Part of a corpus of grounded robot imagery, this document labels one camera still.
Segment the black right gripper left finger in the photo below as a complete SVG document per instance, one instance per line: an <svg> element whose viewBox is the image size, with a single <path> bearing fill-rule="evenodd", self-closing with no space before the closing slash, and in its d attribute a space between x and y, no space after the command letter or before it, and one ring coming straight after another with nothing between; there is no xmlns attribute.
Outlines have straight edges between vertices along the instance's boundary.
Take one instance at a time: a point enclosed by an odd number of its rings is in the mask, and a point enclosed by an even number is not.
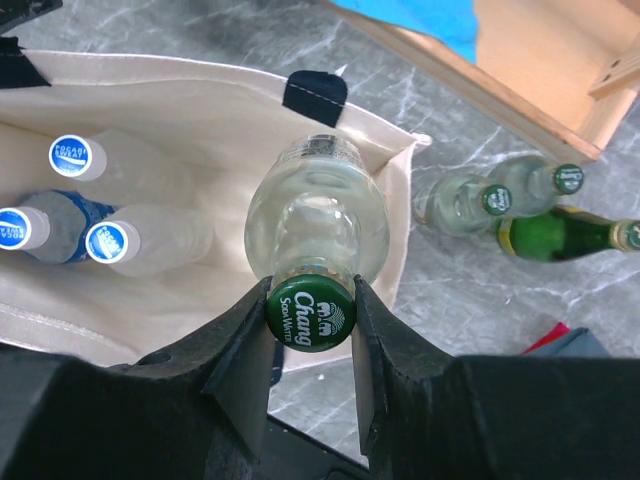
<svg viewBox="0 0 640 480"><path fill-rule="evenodd" d="M5 479L249 479L274 341L267 280L133 365L1 350Z"/></svg>

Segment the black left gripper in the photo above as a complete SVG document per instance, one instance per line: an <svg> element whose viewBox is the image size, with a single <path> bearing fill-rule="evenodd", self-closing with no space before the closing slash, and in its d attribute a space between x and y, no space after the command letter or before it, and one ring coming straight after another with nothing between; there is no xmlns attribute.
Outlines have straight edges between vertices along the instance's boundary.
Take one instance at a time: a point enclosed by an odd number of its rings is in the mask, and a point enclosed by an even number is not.
<svg viewBox="0 0 640 480"><path fill-rule="evenodd" d="M62 0L0 0L0 34L62 6Z"/></svg>

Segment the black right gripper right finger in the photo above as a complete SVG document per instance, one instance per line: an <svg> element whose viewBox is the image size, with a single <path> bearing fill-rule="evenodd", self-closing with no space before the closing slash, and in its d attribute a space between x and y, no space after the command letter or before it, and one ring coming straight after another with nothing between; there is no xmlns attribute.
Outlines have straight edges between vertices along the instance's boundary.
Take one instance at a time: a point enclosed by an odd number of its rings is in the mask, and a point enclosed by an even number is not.
<svg viewBox="0 0 640 480"><path fill-rule="evenodd" d="M360 448L376 479L635 479L632 359L461 356L357 279L352 352Z"/></svg>

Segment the chang soda bottle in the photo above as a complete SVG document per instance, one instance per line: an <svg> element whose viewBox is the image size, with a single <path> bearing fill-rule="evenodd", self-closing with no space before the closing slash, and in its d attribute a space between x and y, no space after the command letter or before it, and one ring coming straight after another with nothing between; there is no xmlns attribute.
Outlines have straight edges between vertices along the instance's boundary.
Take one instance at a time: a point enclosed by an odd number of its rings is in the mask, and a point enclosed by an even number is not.
<svg viewBox="0 0 640 480"><path fill-rule="evenodd" d="M412 202L417 223L443 234L462 237L487 230L505 217L513 204L503 184L477 174L457 174L422 188Z"/></svg>
<svg viewBox="0 0 640 480"><path fill-rule="evenodd" d="M355 281L389 253L384 197L355 145L317 134L284 150L257 188L244 230L254 275L270 278L267 323L286 347L341 344L356 321Z"/></svg>
<svg viewBox="0 0 640 480"><path fill-rule="evenodd" d="M572 163L559 164L540 155L525 155L499 163L488 177L511 193L509 216L533 217L550 211L561 196L573 195L585 175Z"/></svg>

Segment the Chang soda bottle front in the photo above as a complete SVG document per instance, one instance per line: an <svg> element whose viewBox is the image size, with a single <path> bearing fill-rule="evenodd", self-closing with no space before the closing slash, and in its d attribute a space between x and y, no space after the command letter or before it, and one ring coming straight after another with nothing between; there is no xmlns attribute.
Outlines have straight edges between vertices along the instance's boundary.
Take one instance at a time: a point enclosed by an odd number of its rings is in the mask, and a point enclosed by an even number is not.
<svg viewBox="0 0 640 480"><path fill-rule="evenodd" d="M384 197L355 145L317 134L284 150L257 188L244 230L254 275L270 278L267 323L286 347L341 344L356 321L355 281L389 253Z"/></svg>

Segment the green Perrier lemon bottle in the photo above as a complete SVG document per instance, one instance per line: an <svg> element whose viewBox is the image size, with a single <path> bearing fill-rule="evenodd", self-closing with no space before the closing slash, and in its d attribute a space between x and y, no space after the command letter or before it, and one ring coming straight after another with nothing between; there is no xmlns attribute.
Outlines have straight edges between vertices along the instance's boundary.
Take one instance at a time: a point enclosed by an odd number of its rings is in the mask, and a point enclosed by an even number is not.
<svg viewBox="0 0 640 480"><path fill-rule="evenodd" d="M639 249L639 222L609 220L575 207L557 205L533 217L497 222L496 239L508 255L557 263L607 250Z"/></svg>

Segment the cream canvas tote bag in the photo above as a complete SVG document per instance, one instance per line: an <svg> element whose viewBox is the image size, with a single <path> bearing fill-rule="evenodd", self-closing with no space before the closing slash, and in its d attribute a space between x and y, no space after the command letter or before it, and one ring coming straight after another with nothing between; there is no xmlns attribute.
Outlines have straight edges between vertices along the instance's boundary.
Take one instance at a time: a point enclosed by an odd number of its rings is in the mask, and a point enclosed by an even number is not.
<svg viewBox="0 0 640 480"><path fill-rule="evenodd" d="M1 255L1 339L100 366L133 363L230 309L256 282L243 230L278 154L325 126L287 107L285 78L186 59L25 51L43 87L1 93L1 201L64 189L50 142L121 130L191 165L197 205L218 239L202 261L147 278L83 262L47 266Z"/></svg>

